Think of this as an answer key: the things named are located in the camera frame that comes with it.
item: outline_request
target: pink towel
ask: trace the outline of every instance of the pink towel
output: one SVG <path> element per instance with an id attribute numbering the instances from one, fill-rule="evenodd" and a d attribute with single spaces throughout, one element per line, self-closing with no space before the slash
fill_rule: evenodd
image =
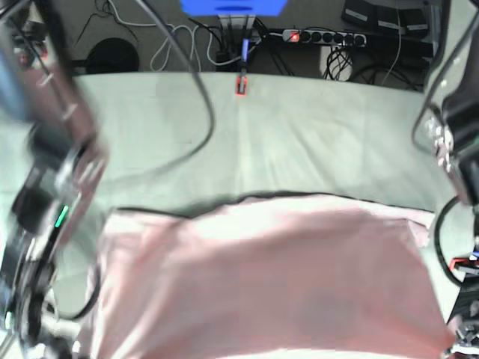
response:
<path id="1" fill-rule="evenodd" d="M 82 351 L 437 358 L 453 338 L 416 248 L 432 219 L 333 196 L 248 200 L 193 220 L 116 212 L 99 243 L 103 287 Z"/>

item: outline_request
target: black round object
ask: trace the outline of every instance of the black round object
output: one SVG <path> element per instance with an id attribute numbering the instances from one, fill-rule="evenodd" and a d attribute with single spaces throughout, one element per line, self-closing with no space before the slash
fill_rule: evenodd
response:
<path id="1" fill-rule="evenodd" d="M 307 31 L 303 31 L 300 35 L 299 35 L 299 40 L 302 42 L 302 43 L 307 43 L 309 40 L 311 39 L 311 34 Z"/>
<path id="2" fill-rule="evenodd" d="M 344 37 L 344 42 L 347 44 L 347 45 L 352 45 L 354 43 L 354 36 L 352 36 L 351 34 L 348 34 Z"/>
<path id="3" fill-rule="evenodd" d="M 323 34 L 323 41 L 325 43 L 330 43 L 332 41 L 332 35 L 330 32 L 326 32 L 325 34 Z"/>
<path id="4" fill-rule="evenodd" d="M 323 36 L 321 35 L 320 32 L 314 32 L 311 35 L 311 39 L 313 40 L 314 43 L 319 43 L 322 38 L 323 38 Z"/>
<path id="5" fill-rule="evenodd" d="M 138 71 L 140 58 L 135 47 L 124 39 L 111 37 L 90 51 L 85 70 L 93 73 L 131 73 Z"/>
<path id="6" fill-rule="evenodd" d="M 343 35 L 335 34 L 332 39 L 335 41 L 335 43 L 342 43 L 343 38 L 344 38 Z"/>
<path id="7" fill-rule="evenodd" d="M 364 38 L 363 38 L 363 36 L 356 36 L 356 37 L 354 38 L 354 44 L 355 44 L 356 46 L 363 46 L 363 45 L 364 45 Z"/>

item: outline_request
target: power strip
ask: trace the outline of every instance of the power strip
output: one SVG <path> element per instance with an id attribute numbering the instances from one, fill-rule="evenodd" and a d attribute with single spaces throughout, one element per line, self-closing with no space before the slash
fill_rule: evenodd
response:
<path id="1" fill-rule="evenodd" d="M 366 47 L 367 38 L 363 34 L 326 30 L 283 30 L 285 43 L 313 43 L 328 46 Z"/>

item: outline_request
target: green light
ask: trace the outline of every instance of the green light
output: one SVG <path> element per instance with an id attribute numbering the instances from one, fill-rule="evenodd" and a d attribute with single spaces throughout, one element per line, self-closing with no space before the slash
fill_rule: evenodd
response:
<path id="1" fill-rule="evenodd" d="M 60 215 L 58 216 L 58 219 L 55 223 L 55 227 L 58 228 L 61 225 L 61 222 L 64 220 L 65 216 L 67 215 L 68 212 L 68 206 L 64 206 L 63 209 L 61 210 Z"/>
<path id="2" fill-rule="evenodd" d="M 5 316 L 5 329 L 7 329 L 8 331 L 11 329 L 11 326 L 12 326 L 12 313 L 10 312 L 7 312 L 7 315 Z"/>

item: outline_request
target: black box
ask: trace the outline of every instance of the black box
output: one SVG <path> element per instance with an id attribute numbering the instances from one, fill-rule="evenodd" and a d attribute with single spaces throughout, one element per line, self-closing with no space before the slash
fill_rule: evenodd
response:
<path id="1" fill-rule="evenodd" d="M 376 6 L 365 0 L 346 0 L 341 18 L 368 30 L 376 30 Z"/>
<path id="2" fill-rule="evenodd" d="M 424 37 L 429 33 L 429 25 L 422 9 L 402 10 L 406 33 L 409 36 Z"/>
<path id="3" fill-rule="evenodd" d="M 377 30 L 383 34 L 401 35 L 406 34 L 406 21 L 399 11 L 399 22 L 397 19 L 397 9 L 392 7 L 378 6 L 377 12 Z"/>

